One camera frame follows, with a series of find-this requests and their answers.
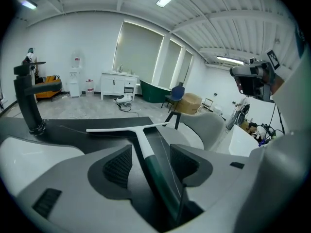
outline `faucet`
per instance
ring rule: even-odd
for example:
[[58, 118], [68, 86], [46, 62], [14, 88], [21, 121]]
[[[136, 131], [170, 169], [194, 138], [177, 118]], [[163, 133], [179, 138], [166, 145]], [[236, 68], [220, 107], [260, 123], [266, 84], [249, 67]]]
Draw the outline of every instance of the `faucet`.
[[14, 80], [16, 99], [31, 134], [41, 134], [45, 130], [45, 121], [42, 120], [39, 113], [34, 94], [47, 91], [59, 91], [62, 88], [61, 82], [32, 85], [29, 66], [41, 65], [44, 63], [45, 62], [27, 63], [14, 67], [14, 74], [17, 75]]

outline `ceiling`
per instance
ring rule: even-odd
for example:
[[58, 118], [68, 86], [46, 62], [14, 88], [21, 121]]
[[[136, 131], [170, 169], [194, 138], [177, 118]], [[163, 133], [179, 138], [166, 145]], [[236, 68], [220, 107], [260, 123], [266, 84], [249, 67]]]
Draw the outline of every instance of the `ceiling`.
[[292, 69], [298, 60], [294, 25], [279, 0], [33, 0], [35, 11], [22, 8], [19, 17], [29, 25], [79, 11], [113, 11], [153, 22], [179, 36], [211, 66], [227, 64], [216, 56], [249, 61], [269, 48]]

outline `green bathtub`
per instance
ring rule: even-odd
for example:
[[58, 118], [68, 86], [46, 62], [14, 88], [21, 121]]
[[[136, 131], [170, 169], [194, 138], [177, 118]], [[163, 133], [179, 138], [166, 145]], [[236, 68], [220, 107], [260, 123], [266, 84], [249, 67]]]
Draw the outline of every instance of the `green bathtub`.
[[141, 93], [144, 100], [150, 103], [163, 103], [165, 102], [165, 95], [170, 95], [171, 90], [150, 84], [143, 80], [140, 81]]

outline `orange chair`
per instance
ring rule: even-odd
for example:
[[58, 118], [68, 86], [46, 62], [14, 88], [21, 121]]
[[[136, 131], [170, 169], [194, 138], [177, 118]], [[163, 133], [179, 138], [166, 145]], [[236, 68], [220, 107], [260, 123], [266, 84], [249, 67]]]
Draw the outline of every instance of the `orange chair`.
[[[51, 82], [59, 82], [59, 81], [60, 81], [60, 78], [56, 79], [56, 76], [47, 76], [45, 79], [45, 82], [43, 82], [43, 83], [51, 83]], [[60, 93], [60, 92], [61, 92], [61, 90], [41, 92], [41, 93], [37, 93], [35, 96], [37, 99], [49, 99], [49, 98], [51, 98], [51, 100], [52, 100], [52, 97], [55, 94]]]

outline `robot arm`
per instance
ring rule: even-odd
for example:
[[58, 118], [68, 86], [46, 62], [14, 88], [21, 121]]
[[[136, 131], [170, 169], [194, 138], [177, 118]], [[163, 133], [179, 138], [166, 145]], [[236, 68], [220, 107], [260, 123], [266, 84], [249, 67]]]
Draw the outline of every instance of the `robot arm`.
[[276, 82], [276, 69], [280, 64], [272, 50], [260, 58], [261, 60], [251, 59], [249, 65], [231, 68], [230, 74], [234, 77], [240, 93], [273, 102], [270, 95]]

